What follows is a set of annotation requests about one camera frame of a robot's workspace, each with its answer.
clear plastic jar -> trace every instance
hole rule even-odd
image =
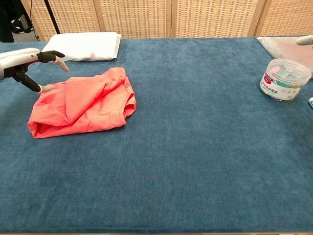
[[[261,79],[260,89],[276,101],[292,101],[311,75],[311,71],[298,62],[274,59]]]

coral t-shirt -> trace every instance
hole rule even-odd
[[[53,84],[34,104],[28,128],[35,138],[109,130],[126,124],[136,109],[124,68]]]

folded white cloth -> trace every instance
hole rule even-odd
[[[117,58],[121,35],[116,32],[64,33],[51,37],[43,51],[57,50],[67,60],[112,60]]]

robotic hand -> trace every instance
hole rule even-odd
[[[40,50],[36,48],[0,53],[0,80],[6,77],[13,77],[16,81],[21,82],[36,93],[48,92],[54,87],[51,85],[39,85],[25,73],[28,71],[28,66],[32,63],[47,63],[50,61],[53,61],[65,72],[68,72],[69,69],[66,64],[58,59],[60,57],[62,58],[64,55],[58,51],[52,50],[40,52]]]

woven screen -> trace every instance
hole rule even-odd
[[[262,13],[256,35],[313,34],[313,0],[272,0]]]
[[[22,4],[30,17],[31,0],[22,0]],[[56,34],[44,0],[33,0],[31,19],[40,40],[49,41]]]
[[[173,37],[247,36],[259,7],[258,0],[174,1]]]
[[[123,38],[170,36],[170,0],[95,0],[102,31]]]
[[[32,21],[42,41],[56,34],[44,0],[32,1]],[[30,14],[31,0],[22,0]],[[100,31],[93,0],[50,0],[54,18],[61,33]]]
[[[61,33],[100,31],[93,0],[50,0]]]

